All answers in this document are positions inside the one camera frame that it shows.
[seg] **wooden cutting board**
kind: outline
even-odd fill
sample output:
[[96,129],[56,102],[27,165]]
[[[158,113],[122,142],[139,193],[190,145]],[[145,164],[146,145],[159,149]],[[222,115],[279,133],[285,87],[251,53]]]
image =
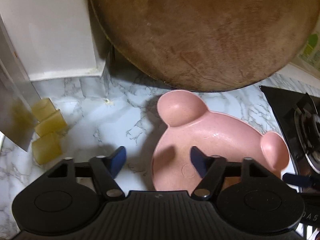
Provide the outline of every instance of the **wooden cutting board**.
[[316,24],[320,0],[90,0],[113,45],[173,87],[225,91],[287,64]]

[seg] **pink bowl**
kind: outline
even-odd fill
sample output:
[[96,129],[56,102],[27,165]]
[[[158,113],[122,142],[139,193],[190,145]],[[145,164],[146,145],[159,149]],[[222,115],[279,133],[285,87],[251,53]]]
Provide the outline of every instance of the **pink bowl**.
[[210,111],[189,91],[164,94],[157,109],[168,126],[152,158],[152,180],[158,191],[187,190],[191,194],[196,188],[201,178],[190,161],[192,146],[230,162],[252,157],[278,177],[289,163],[287,145],[279,134],[262,135],[240,119]]

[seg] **black stove top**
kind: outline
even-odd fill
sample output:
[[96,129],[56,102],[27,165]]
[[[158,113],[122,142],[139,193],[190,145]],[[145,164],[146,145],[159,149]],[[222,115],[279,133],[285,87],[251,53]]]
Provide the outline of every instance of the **black stove top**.
[[308,154],[308,148],[310,148],[308,147],[308,143],[310,144],[310,142],[304,143],[304,139],[302,138],[304,136],[301,136],[305,131],[301,123],[307,123],[306,116],[308,120],[312,120],[312,117],[315,119],[319,118],[317,113],[320,113],[320,98],[267,86],[260,86],[260,89],[265,94],[279,123],[296,173],[304,176],[320,177],[319,170],[317,169],[317,165],[320,164],[315,162],[310,152]]

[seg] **white marble surface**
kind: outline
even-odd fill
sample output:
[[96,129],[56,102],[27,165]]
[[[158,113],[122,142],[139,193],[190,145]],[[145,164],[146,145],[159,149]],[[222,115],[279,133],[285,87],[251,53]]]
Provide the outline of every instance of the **white marble surface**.
[[[117,183],[127,193],[130,189],[153,189],[150,160],[165,125],[156,111],[158,98],[170,88],[150,79],[133,66],[120,62],[107,75],[108,99],[89,100],[77,97],[79,86],[63,84],[61,97],[53,98],[70,126],[62,140],[63,156],[40,167],[29,150],[24,152],[5,138],[0,152],[0,238],[10,239],[18,228],[11,213],[14,197],[38,178],[44,169],[61,158],[72,156],[76,162],[95,155],[111,154],[123,145],[128,160]],[[320,90],[302,82],[275,74],[243,89],[224,93],[200,93],[209,108],[238,117],[262,133],[281,133],[259,85],[308,92],[320,97]],[[288,171],[293,171],[292,164]]]

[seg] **stove burner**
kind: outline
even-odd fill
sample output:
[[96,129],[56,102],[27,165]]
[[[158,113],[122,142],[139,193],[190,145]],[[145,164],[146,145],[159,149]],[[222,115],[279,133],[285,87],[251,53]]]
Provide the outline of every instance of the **stove burner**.
[[316,173],[320,174],[320,117],[312,98],[308,94],[305,94],[297,103],[294,111],[294,123],[310,166]]

